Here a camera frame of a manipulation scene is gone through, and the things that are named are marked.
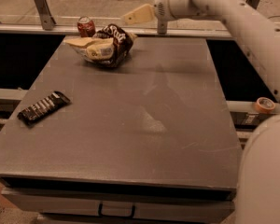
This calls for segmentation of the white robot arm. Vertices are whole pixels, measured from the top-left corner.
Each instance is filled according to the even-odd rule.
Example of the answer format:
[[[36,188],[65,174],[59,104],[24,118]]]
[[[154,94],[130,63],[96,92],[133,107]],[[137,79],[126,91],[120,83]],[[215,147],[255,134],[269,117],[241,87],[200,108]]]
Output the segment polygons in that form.
[[[221,21],[280,104],[280,28],[244,0],[154,0],[123,15],[127,24]],[[249,137],[239,168],[234,224],[280,224],[280,114]]]

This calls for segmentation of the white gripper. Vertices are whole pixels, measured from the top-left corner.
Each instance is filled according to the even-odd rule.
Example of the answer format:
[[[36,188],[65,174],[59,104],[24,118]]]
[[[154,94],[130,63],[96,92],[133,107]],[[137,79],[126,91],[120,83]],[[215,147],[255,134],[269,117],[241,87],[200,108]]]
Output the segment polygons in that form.
[[[121,19],[127,25],[153,21],[176,21],[180,19],[199,19],[205,15],[200,0],[154,0],[153,6],[143,4],[124,14]]]

